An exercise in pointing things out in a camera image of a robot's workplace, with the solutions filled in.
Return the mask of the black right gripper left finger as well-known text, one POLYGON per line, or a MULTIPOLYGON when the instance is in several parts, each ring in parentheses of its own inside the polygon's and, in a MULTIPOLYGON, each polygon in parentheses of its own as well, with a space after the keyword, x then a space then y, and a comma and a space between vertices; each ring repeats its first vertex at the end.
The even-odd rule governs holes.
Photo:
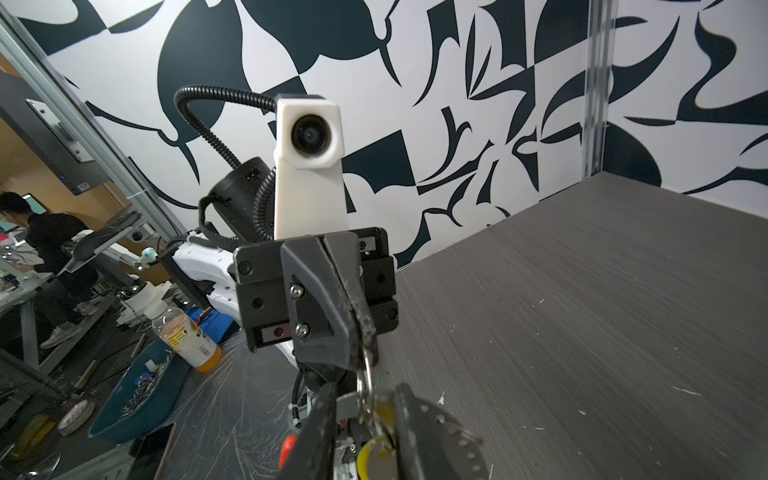
POLYGON ((337 393, 324 385, 292 450, 293 479, 332 479, 337 434, 337 393))

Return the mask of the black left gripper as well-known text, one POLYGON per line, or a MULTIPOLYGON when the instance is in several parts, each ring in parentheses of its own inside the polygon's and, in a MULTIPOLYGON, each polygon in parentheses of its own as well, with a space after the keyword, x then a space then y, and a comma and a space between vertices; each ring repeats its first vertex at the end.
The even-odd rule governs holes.
POLYGON ((299 363, 355 370, 375 364, 376 337, 399 324, 382 228, 249 244, 234 260, 251 350, 290 340, 299 363))

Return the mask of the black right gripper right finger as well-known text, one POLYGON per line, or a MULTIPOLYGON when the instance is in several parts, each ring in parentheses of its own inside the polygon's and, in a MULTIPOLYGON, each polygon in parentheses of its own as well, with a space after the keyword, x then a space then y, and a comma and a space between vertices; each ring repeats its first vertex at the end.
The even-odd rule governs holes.
POLYGON ((401 479, 487 479, 482 440, 405 383, 394 390, 397 468, 401 479))

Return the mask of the red key tag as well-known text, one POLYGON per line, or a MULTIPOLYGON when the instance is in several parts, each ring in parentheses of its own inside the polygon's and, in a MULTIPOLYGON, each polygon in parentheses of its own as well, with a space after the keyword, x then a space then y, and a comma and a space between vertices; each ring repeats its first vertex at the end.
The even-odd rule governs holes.
POLYGON ((279 469, 282 470, 287 462, 291 451, 293 450, 297 441, 296 435, 288 435, 282 442, 279 452, 279 469))

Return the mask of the yellow key tag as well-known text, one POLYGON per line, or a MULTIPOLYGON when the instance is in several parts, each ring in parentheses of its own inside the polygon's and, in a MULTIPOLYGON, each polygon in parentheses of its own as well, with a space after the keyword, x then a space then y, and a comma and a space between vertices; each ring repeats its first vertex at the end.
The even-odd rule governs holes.
POLYGON ((398 480, 397 457, 385 436, 368 441, 356 459, 360 480, 398 480))

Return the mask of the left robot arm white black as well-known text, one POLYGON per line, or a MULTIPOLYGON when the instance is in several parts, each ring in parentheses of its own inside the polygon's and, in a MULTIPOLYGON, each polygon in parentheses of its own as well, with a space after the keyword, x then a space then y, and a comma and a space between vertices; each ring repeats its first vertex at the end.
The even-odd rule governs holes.
POLYGON ((200 200, 173 275, 233 287, 250 349, 288 342, 302 364, 375 366, 379 337, 399 322, 394 259, 386 230, 349 225, 340 108, 212 85, 181 87, 173 102, 230 168, 200 200), (273 164, 241 161, 193 111, 202 101, 274 113, 273 164))

